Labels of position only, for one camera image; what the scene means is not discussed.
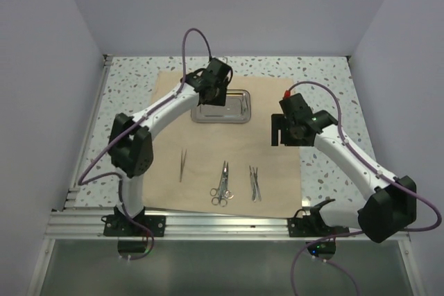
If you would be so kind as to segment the beige cloth wrap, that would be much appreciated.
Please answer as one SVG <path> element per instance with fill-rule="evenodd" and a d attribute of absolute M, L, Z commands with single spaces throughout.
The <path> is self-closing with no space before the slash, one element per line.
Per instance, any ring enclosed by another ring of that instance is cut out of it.
<path fill-rule="evenodd" d="M 250 93 L 252 115 L 245 124 L 195 123 L 186 112 L 153 142 L 154 160 L 144 174 L 145 207 L 179 211 L 290 218 L 302 206 L 300 154 L 296 147 L 271 145 L 271 115 L 292 86 L 288 78 L 233 78 L 230 89 Z M 187 149 L 179 182 L 181 150 Z M 227 161 L 226 206 L 213 205 L 210 189 L 219 185 Z M 249 166 L 256 169 L 259 198 L 252 199 Z"/>

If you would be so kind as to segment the steel scalpel handle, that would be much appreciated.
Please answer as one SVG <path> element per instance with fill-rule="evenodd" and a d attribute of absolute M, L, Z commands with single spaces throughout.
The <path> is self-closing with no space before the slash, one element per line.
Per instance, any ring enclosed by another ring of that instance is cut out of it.
<path fill-rule="evenodd" d="M 252 201 L 256 202 L 259 198 L 258 184 L 257 184 L 257 173 L 256 169 L 250 166 L 250 178 L 252 183 Z"/>
<path fill-rule="evenodd" d="M 250 177 L 250 185 L 251 185 L 251 189 L 252 189 L 252 201 L 255 202 L 256 201 L 256 186 L 255 186 L 255 181 L 254 181 L 254 173 L 253 173 L 253 169 L 251 166 L 249 166 L 249 177 Z"/>

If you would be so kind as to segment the steel forceps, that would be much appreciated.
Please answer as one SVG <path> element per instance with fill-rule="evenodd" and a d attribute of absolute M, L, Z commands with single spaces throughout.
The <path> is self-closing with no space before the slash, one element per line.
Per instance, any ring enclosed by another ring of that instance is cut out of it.
<path fill-rule="evenodd" d="M 184 173 L 184 169 L 185 169 L 186 157 L 187 157 L 187 149 L 181 150 L 179 182 L 181 182 L 182 179 L 183 179 L 183 173 Z"/>

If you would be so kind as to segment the steel scissors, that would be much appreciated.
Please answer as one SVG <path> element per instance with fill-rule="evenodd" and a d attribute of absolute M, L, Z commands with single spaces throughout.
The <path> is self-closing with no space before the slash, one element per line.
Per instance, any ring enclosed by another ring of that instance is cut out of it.
<path fill-rule="evenodd" d="M 228 188 L 228 176 L 229 176 L 228 167 L 229 167 L 228 162 L 224 161 L 223 168 L 222 168 L 222 173 L 221 173 L 221 183 L 220 183 L 219 195 L 222 198 L 230 200 L 230 199 L 232 199 L 234 197 L 234 194 Z"/>

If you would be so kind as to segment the steel hemostat clamp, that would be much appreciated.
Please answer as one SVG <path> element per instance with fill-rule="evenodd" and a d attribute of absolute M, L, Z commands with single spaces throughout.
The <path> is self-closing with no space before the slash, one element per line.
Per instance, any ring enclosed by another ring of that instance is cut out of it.
<path fill-rule="evenodd" d="M 221 177 L 219 180 L 219 185 L 210 189 L 210 195 L 212 197 L 211 203 L 213 205 L 219 205 L 224 207 L 227 205 L 227 191 L 228 191 L 228 163 L 223 162 L 223 167 L 221 171 Z"/>

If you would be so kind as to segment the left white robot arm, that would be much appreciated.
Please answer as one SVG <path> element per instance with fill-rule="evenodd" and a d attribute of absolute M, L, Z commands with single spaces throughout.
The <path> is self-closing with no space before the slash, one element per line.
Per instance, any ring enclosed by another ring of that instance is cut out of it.
<path fill-rule="evenodd" d="M 165 127 L 199 105 L 224 106 L 232 67 L 212 58 L 205 68 L 185 74 L 158 101 L 131 116 L 115 116 L 108 144 L 112 165 L 119 176 L 120 228 L 128 235 L 144 227 L 142 180 L 154 160 L 153 142 Z"/>

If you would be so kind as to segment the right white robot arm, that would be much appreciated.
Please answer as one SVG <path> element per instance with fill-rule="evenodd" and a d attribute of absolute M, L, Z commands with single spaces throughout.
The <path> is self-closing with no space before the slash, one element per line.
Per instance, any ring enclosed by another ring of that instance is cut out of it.
<path fill-rule="evenodd" d="M 340 229 L 360 229 L 381 243 L 417 218 L 416 183 L 379 166 L 344 134 L 338 118 L 321 110 L 312 112 L 301 94 L 284 93 L 282 113 L 271 116 L 272 146 L 311 146 L 330 158 L 357 187 L 365 203 L 345 207 L 335 199 L 310 207 L 301 221 L 317 235 Z"/>

